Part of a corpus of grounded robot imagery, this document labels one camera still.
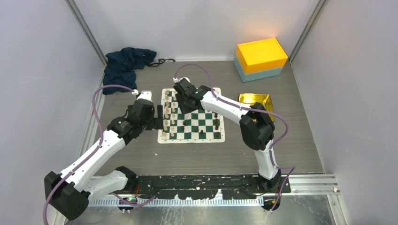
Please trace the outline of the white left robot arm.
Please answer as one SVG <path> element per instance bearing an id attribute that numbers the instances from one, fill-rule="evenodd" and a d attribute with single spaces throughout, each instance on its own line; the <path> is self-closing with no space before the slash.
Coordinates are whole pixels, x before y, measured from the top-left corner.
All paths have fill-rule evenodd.
<path id="1" fill-rule="evenodd" d="M 126 115 L 111 121 L 99 140 L 79 159 L 59 173 L 49 172 L 44 178 L 46 203 L 67 220 L 80 217 L 89 203 L 116 191 L 130 194 L 138 188 L 137 175 L 125 166 L 93 179 L 93 175 L 119 150 L 138 138 L 144 130 L 162 129 L 161 107 L 154 106 L 149 90 L 133 91 L 136 101 Z"/>

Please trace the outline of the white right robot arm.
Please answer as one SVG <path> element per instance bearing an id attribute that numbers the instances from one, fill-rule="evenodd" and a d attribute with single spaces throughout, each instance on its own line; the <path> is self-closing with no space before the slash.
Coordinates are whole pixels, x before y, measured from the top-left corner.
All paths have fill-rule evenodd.
<path id="1" fill-rule="evenodd" d="M 264 106 L 260 103 L 249 105 L 237 102 L 204 85 L 197 88 L 188 78 L 175 78 L 173 82 L 182 113 L 211 111 L 239 125 L 243 142 L 256 156 L 259 185 L 268 193 L 278 188 L 281 171 L 273 156 L 275 125 Z"/>

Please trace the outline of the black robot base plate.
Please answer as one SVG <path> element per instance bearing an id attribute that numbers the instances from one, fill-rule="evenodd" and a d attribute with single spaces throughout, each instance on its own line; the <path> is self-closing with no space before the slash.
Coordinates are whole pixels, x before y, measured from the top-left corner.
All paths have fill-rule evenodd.
<path id="1" fill-rule="evenodd" d="M 124 200 L 146 207 L 261 206 L 266 210 L 278 208 L 279 193 L 291 193 L 284 176 L 270 188 L 262 185 L 256 174 L 145 175 L 138 176 L 133 185 L 117 191 Z M 153 196 L 155 199 L 145 203 Z"/>

